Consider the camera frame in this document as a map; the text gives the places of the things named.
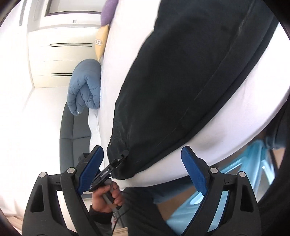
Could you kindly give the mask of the person left hand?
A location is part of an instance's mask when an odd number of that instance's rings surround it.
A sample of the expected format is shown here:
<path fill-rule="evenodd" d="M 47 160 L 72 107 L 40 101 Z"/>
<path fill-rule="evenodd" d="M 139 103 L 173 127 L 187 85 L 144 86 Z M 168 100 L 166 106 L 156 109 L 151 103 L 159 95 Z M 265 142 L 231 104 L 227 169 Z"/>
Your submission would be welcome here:
<path fill-rule="evenodd" d="M 101 186 L 92 194 L 92 209 L 100 213 L 111 213 L 117 206 L 122 206 L 124 197 L 116 182 Z"/>

